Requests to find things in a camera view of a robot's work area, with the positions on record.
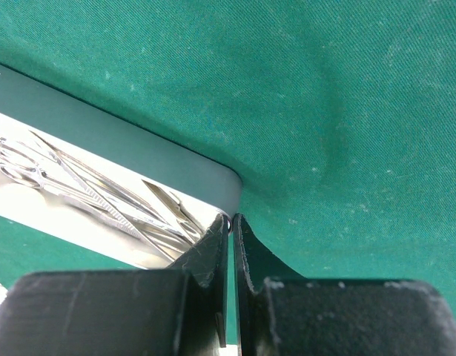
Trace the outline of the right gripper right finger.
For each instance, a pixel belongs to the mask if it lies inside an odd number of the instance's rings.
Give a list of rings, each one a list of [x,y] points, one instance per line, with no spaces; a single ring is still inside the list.
[[[420,280],[307,278],[233,222],[240,355],[456,355],[456,320]]]

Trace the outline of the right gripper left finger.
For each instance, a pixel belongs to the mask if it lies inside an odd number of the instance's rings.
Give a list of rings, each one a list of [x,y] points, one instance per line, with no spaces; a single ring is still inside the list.
[[[230,223],[166,268],[36,272],[0,307],[0,355],[218,355]]]

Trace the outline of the short tweezers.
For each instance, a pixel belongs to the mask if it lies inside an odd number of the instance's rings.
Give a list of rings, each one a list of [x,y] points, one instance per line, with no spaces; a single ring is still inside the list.
[[[68,174],[96,204],[122,224],[133,221],[168,225],[168,222],[145,199],[90,167],[80,159],[57,148],[35,131],[30,132],[38,145]]]

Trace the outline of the metal instrument tray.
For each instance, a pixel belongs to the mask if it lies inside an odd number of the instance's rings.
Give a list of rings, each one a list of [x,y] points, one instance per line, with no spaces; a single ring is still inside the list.
[[[0,65],[0,139],[37,149],[31,131],[138,194],[171,223],[143,180],[177,195],[205,232],[218,216],[231,225],[239,207],[242,181],[230,168]],[[198,242],[174,243],[175,251],[153,246],[1,173],[0,216],[139,268],[167,266]]]

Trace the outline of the green surgical drape cloth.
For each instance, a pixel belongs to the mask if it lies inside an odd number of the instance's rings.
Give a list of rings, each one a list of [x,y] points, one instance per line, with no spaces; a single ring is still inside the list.
[[[456,318],[456,1],[0,1],[0,62],[234,169],[300,272]]]

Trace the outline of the silver surgical scissors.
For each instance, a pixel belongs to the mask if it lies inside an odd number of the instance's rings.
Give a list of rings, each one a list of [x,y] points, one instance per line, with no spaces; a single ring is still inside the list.
[[[147,188],[156,198],[170,211],[170,215],[176,220],[176,225],[181,228],[190,244],[199,241],[205,234],[205,229],[195,216],[183,205],[177,195],[170,190],[160,187],[152,182],[143,180]]]

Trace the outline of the silver hemostat forceps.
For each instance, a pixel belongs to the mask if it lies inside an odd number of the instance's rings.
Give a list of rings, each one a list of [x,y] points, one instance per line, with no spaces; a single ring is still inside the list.
[[[39,140],[37,146],[0,139],[0,173],[59,196],[104,224],[156,247],[175,251],[174,243],[193,245],[202,236],[186,218],[169,222],[152,204],[49,142]]]

